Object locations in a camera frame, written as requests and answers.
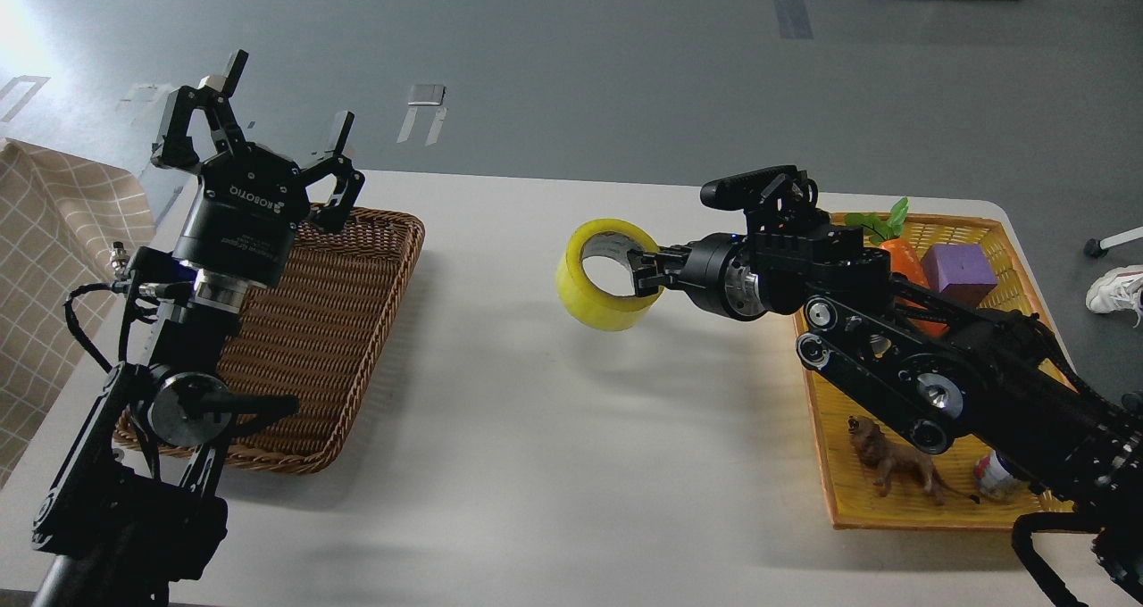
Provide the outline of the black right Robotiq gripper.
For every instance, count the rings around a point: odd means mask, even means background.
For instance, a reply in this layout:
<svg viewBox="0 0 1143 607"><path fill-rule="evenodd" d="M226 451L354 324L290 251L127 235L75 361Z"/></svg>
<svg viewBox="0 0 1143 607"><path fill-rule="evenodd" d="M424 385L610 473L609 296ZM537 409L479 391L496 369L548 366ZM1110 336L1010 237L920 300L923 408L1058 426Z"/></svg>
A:
<svg viewBox="0 0 1143 607"><path fill-rule="evenodd" d="M631 250L636 297L681 290L698 309L738 321L764 317L748 238L712 233L685 245Z"/></svg>

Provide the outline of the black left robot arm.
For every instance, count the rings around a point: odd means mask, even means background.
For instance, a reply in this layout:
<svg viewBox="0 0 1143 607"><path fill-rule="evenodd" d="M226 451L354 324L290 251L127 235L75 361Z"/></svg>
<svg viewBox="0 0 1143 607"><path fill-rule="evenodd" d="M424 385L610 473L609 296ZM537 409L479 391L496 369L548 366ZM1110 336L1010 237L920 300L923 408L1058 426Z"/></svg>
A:
<svg viewBox="0 0 1143 607"><path fill-rule="evenodd" d="M65 301L106 381L34 518L32 546L54 556L37 606L167 606L226 535L229 446L298 412L296 396L232 392L221 351L246 291L281 282L304 223L342 231L363 174L344 152L350 112L307 167L246 139L231 106L246 58L167 99L152 163L197 179L171 251L114 243L110 280Z"/></svg>

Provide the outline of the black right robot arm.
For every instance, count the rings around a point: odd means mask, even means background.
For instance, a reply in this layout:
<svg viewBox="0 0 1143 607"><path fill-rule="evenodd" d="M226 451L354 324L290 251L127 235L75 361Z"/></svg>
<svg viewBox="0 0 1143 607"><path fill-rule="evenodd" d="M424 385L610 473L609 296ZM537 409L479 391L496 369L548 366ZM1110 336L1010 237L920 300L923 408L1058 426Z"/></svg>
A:
<svg viewBox="0 0 1143 607"><path fill-rule="evenodd" d="M1094 535L1109 578L1140 599L1140 406L1095 392L1037 316L972 309L893 272L889 253L818 208L796 165L709 181L706 207L740 210L746 231L630 249L634 294L685 291L738 321L804 314L797 356L924 453L975 436L1016 477L1072 503L1021 516L1013 548L1052 604L1078 600L1031 542L1037 532Z"/></svg>

